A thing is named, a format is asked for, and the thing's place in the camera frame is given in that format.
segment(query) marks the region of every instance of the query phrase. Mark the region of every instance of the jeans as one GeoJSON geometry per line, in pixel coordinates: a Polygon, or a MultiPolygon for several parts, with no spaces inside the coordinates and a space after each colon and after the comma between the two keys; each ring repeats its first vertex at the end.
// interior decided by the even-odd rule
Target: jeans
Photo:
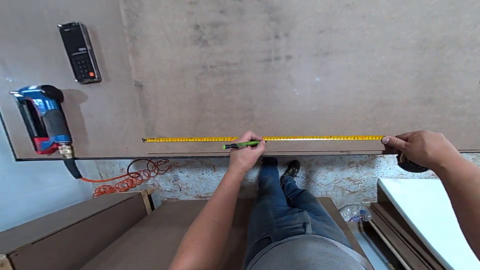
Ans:
{"type": "Polygon", "coordinates": [[[299,189],[292,176],[279,179],[277,160],[263,158],[257,202],[248,224],[245,267],[271,243],[301,234],[324,236],[351,247],[318,199],[299,189]]]}

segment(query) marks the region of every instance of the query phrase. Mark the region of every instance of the leg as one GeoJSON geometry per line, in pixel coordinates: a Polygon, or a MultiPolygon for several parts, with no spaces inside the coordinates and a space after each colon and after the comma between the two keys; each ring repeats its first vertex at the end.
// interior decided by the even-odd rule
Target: leg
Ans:
{"type": "MultiPolygon", "coordinates": [[[[258,195],[248,224],[248,245],[245,267],[255,255],[269,244],[289,237],[282,233],[285,227],[294,227],[297,209],[288,206],[280,187],[277,160],[264,158],[258,177],[258,195]]],[[[288,233],[297,233],[291,229],[288,233]]]]}
{"type": "Polygon", "coordinates": [[[280,183],[288,205],[307,211],[312,220],[312,234],[321,235],[351,247],[343,231],[310,191],[298,188],[292,175],[282,175],[280,183]]]}

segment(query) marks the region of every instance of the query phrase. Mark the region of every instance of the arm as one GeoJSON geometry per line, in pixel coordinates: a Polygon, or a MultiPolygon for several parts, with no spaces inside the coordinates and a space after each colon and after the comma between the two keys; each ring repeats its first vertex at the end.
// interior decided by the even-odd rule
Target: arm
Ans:
{"type": "Polygon", "coordinates": [[[227,172],[183,237],[169,267],[170,270],[203,270],[217,267],[232,226],[241,181],[265,151],[265,141],[251,131],[233,143],[250,140],[261,142],[254,147],[231,150],[227,172]]]}
{"type": "Polygon", "coordinates": [[[480,168],[463,158],[441,133],[409,132],[397,137],[386,136],[382,143],[437,174],[468,244],[480,258],[480,168]]]}

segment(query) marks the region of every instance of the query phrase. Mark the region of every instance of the finger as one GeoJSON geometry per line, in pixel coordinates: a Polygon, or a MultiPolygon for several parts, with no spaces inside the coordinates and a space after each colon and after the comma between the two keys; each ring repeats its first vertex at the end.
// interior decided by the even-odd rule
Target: finger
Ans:
{"type": "Polygon", "coordinates": [[[263,152],[265,152],[265,141],[259,142],[252,151],[257,153],[258,156],[261,156],[263,152]]]}
{"type": "Polygon", "coordinates": [[[251,132],[251,135],[252,135],[251,140],[255,140],[255,141],[263,141],[264,140],[262,137],[260,137],[259,135],[255,134],[253,132],[251,132]]]}
{"type": "Polygon", "coordinates": [[[244,143],[248,142],[252,139],[252,133],[251,131],[245,132],[242,136],[238,137],[236,140],[233,141],[233,143],[244,143]]]}
{"type": "Polygon", "coordinates": [[[410,137],[416,133],[417,131],[414,131],[414,132],[406,132],[406,133],[403,133],[403,134],[400,134],[398,136],[396,136],[397,138],[399,139],[402,139],[404,141],[408,141],[410,139],[410,137]]]}
{"type": "Polygon", "coordinates": [[[393,148],[396,148],[400,151],[404,151],[407,149],[409,142],[406,142],[400,138],[392,137],[392,136],[385,136],[382,138],[382,143],[393,148]]]}

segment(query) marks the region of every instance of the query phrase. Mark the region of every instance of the brown wooden panel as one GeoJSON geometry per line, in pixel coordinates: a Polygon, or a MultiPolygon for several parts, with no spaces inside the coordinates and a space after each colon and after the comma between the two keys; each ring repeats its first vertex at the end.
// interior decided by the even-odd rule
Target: brown wooden panel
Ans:
{"type": "Polygon", "coordinates": [[[24,245],[29,245],[63,230],[134,195],[131,193],[120,193],[98,196],[0,232],[0,254],[10,254],[24,245]]]}
{"type": "MultiPolygon", "coordinates": [[[[415,0],[380,7],[373,0],[5,1],[0,109],[20,159],[39,156],[8,91],[43,83],[64,89],[80,158],[223,156],[221,144],[141,138],[247,129],[265,136],[431,129],[460,150],[478,151],[480,28],[473,15],[450,16],[478,14],[476,3],[443,1],[432,13],[415,0]],[[88,27],[99,84],[73,81],[56,28],[73,20],[88,27]]],[[[271,142],[266,154],[383,148],[378,141],[271,142]]]]}
{"type": "MultiPolygon", "coordinates": [[[[364,255],[332,200],[327,197],[319,200],[344,231],[354,249],[364,255]]],[[[175,256],[183,235],[206,203],[206,200],[194,200],[162,204],[82,269],[166,270],[175,256]]],[[[218,269],[242,269],[247,247],[248,219],[253,204],[254,199],[237,201],[232,229],[218,269]]]]}
{"type": "Polygon", "coordinates": [[[130,198],[16,249],[8,254],[11,264],[16,270],[79,269],[147,215],[142,195],[128,195],[130,198]]]}

